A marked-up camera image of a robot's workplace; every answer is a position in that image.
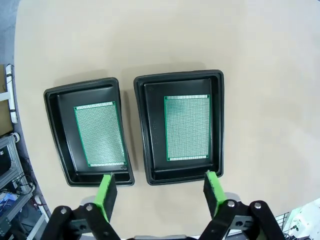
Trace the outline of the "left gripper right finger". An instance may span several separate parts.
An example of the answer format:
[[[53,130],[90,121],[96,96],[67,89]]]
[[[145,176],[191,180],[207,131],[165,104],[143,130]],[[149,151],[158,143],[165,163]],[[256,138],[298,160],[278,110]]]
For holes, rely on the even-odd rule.
[[[203,193],[211,221],[200,240],[222,240],[231,230],[240,230],[248,240],[283,240],[285,238],[268,204],[256,200],[249,205],[228,199],[215,172],[204,175]]]

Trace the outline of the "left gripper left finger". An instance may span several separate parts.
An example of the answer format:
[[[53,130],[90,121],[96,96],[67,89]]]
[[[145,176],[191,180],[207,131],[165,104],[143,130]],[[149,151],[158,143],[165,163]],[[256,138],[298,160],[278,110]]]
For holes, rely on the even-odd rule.
[[[114,174],[105,174],[93,202],[74,210],[65,205],[54,209],[48,221],[48,239],[79,240],[91,233],[97,240],[118,240],[110,224],[117,193]]]

